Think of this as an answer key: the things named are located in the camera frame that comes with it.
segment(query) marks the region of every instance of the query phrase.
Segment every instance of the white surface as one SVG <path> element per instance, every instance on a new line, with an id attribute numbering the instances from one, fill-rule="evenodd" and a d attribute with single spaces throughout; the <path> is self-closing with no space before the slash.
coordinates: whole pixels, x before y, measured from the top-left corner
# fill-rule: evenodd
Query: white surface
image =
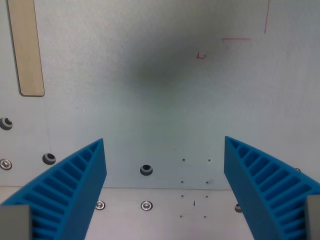
<path id="1" fill-rule="evenodd" d="M 102 137 L 107 187 L 229 189 L 226 135 L 320 180 L 319 1 L 271 0 L 264 34 L 267 0 L 36 0 L 43 98 L 18 95 L 0 4 L 0 185 Z"/>
<path id="2" fill-rule="evenodd" d="M 0 187 L 0 203 L 17 189 Z M 86 240 L 253 240 L 232 191 L 103 188 L 99 199 Z"/>

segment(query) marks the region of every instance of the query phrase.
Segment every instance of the wooden stick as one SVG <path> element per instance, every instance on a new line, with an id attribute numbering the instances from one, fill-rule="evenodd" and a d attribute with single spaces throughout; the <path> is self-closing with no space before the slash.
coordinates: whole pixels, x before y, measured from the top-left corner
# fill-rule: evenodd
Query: wooden stick
<path id="1" fill-rule="evenodd" d="M 34 0 L 7 0 L 19 91 L 22 96 L 45 95 Z"/>

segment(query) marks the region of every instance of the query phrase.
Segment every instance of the screw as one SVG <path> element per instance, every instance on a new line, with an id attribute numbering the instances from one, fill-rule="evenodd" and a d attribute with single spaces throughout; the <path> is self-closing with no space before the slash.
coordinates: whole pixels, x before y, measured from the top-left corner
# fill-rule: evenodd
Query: screw
<path id="1" fill-rule="evenodd" d="M 12 168 L 12 163 L 8 159 L 1 159 L 0 168 L 3 170 L 10 170 Z"/>
<path id="2" fill-rule="evenodd" d="M 97 209 L 97 210 L 103 210 L 103 209 L 105 209 L 105 207 L 106 207 L 106 204 L 105 204 L 104 201 L 98 200 L 98 201 L 96 202 L 95 209 Z"/>
<path id="3" fill-rule="evenodd" d="M 152 202 L 150 202 L 150 201 L 143 201 L 141 203 L 141 208 L 144 211 L 150 211 L 153 207 L 154 206 L 153 206 Z"/>

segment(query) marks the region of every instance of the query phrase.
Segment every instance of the red handwritten mark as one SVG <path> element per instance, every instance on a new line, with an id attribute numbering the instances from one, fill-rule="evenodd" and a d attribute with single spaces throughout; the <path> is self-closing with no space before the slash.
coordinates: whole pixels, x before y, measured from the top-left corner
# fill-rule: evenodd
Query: red handwritten mark
<path id="1" fill-rule="evenodd" d="M 238 41 L 250 41 L 251 38 L 248 37 L 223 37 L 221 38 L 222 41 L 231 41 L 231 40 L 238 40 Z"/>
<path id="2" fill-rule="evenodd" d="M 266 34 L 266 32 L 267 32 L 267 22 L 268 22 L 268 15 L 269 15 L 269 7 L 270 7 L 270 0 L 268 0 L 268 10 L 266 11 L 264 34 Z"/>
<path id="3" fill-rule="evenodd" d="M 207 55 L 199 56 L 199 53 L 198 53 L 198 55 L 196 56 L 196 59 L 205 59 L 206 57 Z"/>

